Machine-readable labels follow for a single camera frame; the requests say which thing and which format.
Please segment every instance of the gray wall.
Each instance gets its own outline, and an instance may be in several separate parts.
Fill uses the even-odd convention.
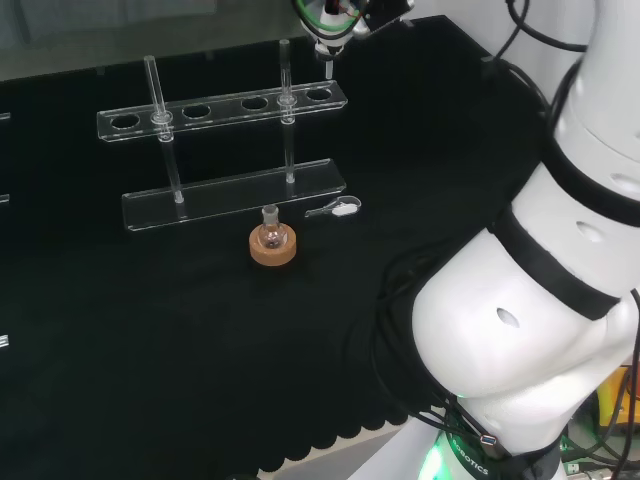
[[[289,0],[0,0],[0,81],[301,32]]]

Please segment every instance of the metal spoon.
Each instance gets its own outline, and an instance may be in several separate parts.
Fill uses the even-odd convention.
[[[318,215],[333,214],[336,217],[344,217],[347,215],[353,215],[360,210],[362,202],[359,198],[351,195],[345,195],[342,197],[334,198],[322,208],[315,210],[307,210],[304,214],[304,218],[317,217]]]

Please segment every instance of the black strap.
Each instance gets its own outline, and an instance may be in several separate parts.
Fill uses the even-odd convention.
[[[542,161],[556,183],[576,202],[610,220],[640,227],[640,202],[613,192],[582,173],[551,136],[542,142]]]
[[[451,410],[447,416],[451,425],[465,428],[460,412]],[[449,446],[464,469],[477,480],[535,479],[550,480],[560,463],[562,434],[550,445],[533,452],[494,459],[487,456],[479,445],[469,443],[456,435],[447,434]]]
[[[511,207],[500,215],[489,231],[527,275],[583,317],[598,320],[620,301],[568,272],[520,225]]]

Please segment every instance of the black table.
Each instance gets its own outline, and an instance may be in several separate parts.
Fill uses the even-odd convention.
[[[312,49],[293,42],[295,83],[322,78]],[[161,59],[165,98],[277,86],[277,52]],[[249,259],[258,212],[125,231],[120,196],[166,173],[95,113],[148,103],[142,62],[0,85],[0,478],[223,479],[404,421],[359,356],[384,265],[487,224],[538,162],[535,97],[485,55],[444,17],[348,47],[349,105],[299,118],[296,160],[333,158],[364,207],[284,207],[299,253],[273,271]],[[180,134],[183,181],[279,166],[281,141],[277,121]]]

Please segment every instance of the small glass flask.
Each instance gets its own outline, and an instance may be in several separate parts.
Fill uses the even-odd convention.
[[[258,230],[258,242],[265,248],[281,248],[287,243],[287,231],[278,221],[278,207],[262,208],[262,226]]]

